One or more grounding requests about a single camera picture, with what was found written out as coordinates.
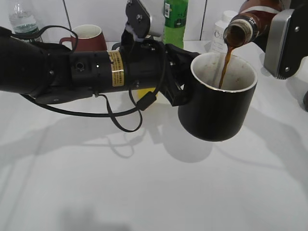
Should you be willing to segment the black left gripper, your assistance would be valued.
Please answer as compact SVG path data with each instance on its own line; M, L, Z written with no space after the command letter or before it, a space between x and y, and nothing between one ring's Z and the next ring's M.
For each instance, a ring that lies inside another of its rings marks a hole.
M189 91L187 88L182 89L181 87L190 83L193 77L191 63L200 53L186 51L172 44L166 44L165 49L166 70L159 91L171 106L185 105L189 101Z

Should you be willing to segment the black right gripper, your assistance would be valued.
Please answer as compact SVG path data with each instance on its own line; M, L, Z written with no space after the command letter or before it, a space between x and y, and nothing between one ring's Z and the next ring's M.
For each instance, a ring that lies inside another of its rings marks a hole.
M308 2L306 0L251 0L251 41L265 60L302 60L308 55Z

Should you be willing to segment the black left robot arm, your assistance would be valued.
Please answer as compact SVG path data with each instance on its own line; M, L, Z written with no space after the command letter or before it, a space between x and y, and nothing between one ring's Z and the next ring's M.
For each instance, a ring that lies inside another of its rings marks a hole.
M197 56L152 38L137 41L125 30L115 51L77 51L56 43L26 43L0 30L0 89L41 106L68 103L104 93L154 88L173 106L185 104L181 85L192 79Z

